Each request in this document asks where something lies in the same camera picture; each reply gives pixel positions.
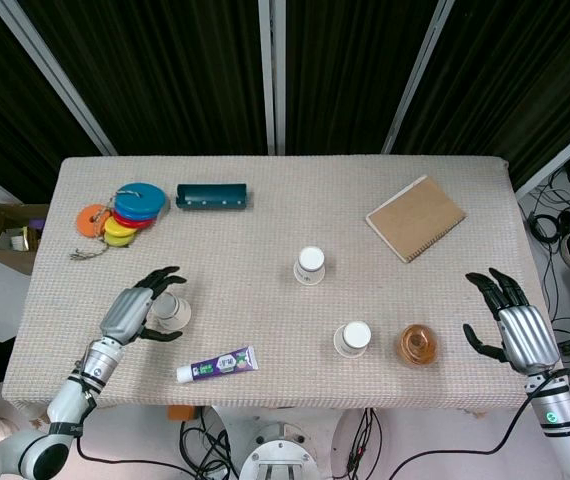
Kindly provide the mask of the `yellow round disc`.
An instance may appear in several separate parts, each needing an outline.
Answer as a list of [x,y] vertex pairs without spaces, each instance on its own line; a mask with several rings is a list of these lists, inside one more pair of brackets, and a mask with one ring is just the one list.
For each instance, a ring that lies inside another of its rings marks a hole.
[[125,238],[134,235],[137,232],[137,228],[122,225],[114,217],[110,216],[104,223],[104,231],[106,235]]

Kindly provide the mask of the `orange round disc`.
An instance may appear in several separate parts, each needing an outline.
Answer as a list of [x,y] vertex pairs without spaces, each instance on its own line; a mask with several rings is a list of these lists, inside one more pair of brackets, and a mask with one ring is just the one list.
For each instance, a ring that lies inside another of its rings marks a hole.
[[77,215],[77,231],[84,237],[100,237],[105,232],[105,223],[110,216],[111,210],[109,207],[102,204],[88,205]]

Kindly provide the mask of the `brown spiral notebook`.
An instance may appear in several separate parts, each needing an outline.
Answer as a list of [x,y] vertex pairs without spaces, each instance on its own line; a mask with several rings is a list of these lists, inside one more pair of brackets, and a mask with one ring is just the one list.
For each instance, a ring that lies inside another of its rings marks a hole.
[[430,176],[423,175],[366,215],[366,223],[410,263],[466,218]]

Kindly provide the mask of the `white paper cup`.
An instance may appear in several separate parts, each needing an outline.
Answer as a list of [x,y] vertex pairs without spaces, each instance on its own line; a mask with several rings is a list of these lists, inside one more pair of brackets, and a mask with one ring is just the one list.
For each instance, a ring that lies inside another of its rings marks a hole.
[[183,298],[163,292],[151,306],[152,317],[166,331],[179,331],[188,325],[191,319],[191,306]]
[[333,344],[339,355],[345,358],[357,358],[365,353],[371,337],[371,329],[365,322],[352,321],[335,331]]
[[319,284],[325,276],[325,255],[316,246],[304,247],[293,266],[294,277],[305,286]]

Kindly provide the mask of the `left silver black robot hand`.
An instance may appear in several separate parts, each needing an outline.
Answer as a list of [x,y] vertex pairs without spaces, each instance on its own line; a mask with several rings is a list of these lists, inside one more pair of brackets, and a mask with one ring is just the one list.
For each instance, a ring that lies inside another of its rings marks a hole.
[[171,342],[180,338],[181,331],[162,333],[146,326],[152,303],[168,286],[184,284],[187,280],[176,272],[179,266],[167,266],[149,273],[133,287],[123,290],[114,300],[100,324],[104,337],[126,346],[138,338]]

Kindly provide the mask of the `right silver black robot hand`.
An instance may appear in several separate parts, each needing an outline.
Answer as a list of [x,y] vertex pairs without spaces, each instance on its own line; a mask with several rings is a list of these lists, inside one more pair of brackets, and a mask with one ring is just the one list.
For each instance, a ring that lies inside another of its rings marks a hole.
[[489,273],[492,279],[476,272],[465,278],[482,294],[500,333],[501,346],[481,342],[472,326],[464,324],[467,342],[478,354],[509,363],[521,375],[551,371],[560,361],[560,353],[542,314],[513,278],[494,268]]

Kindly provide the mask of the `teal plastic holder tray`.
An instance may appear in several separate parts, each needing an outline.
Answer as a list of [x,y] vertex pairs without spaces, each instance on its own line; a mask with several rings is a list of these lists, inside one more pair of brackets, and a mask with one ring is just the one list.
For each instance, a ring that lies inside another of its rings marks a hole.
[[247,185],[179,184],[175,203],[183,210],[244,209],[247,205]]

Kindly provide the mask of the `amber glass jar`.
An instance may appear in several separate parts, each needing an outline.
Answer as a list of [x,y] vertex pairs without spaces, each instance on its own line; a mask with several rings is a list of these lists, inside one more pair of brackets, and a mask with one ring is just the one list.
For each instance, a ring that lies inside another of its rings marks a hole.
[[399,335],[397,353],[408,365],[425,366],[435,362],[438,341],[435,332],[428,326],[412,324]]

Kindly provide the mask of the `beige woven tablecloth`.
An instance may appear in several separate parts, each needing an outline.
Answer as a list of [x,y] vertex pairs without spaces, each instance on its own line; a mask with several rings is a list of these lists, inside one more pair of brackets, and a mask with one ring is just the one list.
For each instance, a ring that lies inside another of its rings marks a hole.
[[[466,212],[452,231],[403,263],[365,217],[417,178],[433,178]],[[126,248],[90,260],[75,219],[131,182],[173,196],[181,183],[244,183],[236,211],[171,208]],[[325,255],[325,276],[305,286],[293,266],[306,246]],[[192,317],[181,338],[137,341],[100,405],[211,404],[269,407],[517,406],[523,378],[478,355],[462,327],[500,335],[469,272],[497,269],[529,301],[544,303],[508,165],[498,157],[77,157],[66,159],[37,252],[3,397],[48,402],[59,391],[124,289],[149,272],[179,266],[177,289]],[[339,355],[335,331],[365,322],[372,337],[357,358]],[[397,341],[409,325],[430,327],[437,358],[408,365]],[[256,371],[179,384],[176,369],[252,346]]]

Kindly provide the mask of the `blue round disc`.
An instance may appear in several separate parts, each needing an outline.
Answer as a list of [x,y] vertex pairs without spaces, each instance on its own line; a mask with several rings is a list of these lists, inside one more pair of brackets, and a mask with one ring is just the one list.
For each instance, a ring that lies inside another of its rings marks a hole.
[[122,186],[114,200],[116,213],[128,220],[156,218],[167,204],[167,196],[159,187],[148,183],[130,183]]

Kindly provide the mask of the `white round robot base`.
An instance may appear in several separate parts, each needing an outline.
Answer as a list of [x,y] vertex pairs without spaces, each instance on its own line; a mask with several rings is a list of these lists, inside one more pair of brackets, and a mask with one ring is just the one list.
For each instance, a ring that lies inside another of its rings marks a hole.
[[320,480],[311,438],[290,423],[266,425],[250,442],[238,480]]

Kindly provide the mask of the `purple white toothpaste tube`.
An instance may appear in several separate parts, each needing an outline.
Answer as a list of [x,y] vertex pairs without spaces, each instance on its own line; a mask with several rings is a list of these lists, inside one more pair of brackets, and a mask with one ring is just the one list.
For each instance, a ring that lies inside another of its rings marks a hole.
[[179,384],[186,384],[258,369],[254,348],[246,346],[208,360],[181,366],[176,369],[176,379]]

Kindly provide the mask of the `white partition post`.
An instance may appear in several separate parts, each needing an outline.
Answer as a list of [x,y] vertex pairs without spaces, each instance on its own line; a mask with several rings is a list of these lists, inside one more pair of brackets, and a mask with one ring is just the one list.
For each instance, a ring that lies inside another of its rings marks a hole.
[[416,91],[421,83],[424,72],[429,65],[432,54],[437,46],[438,40],[447,23],[450,13],[456,0],[438,0],[425,32],[423,41],[416,55],[413,67],[407,79],[402,96],[393,116],[391,125],[386,135],[381,153],[390,154],[396,139],[400,133],[403,121]]
[[118,152],[18,0],[0,0],[0,19],[81,129],[104,156]]
[[517,200],[526,196],[545,178],[560,169],[570,160],[570,142],[561,149],[549,162],[538,169],[522,186],[515,191]]
[[266,144],[269,155],[286,154],[286,0],[257,0]]

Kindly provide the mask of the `red round disc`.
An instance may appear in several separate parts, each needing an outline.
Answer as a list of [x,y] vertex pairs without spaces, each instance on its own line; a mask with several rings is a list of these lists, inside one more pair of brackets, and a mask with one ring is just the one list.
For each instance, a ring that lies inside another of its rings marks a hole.
[[145,229],[150,227],[151,225],[154,224],[154,222],[156,221],[156,218],[150,218],[150,219],[145,219],[145,220],[133,220],[133,219],[128,219],[123,217],[122,215],[118,214],[116,211],[112,212],[112,217],[114,218],[114,220],[124,226],[124,227],[128,227],[128,228],[133,228],[133,229]]

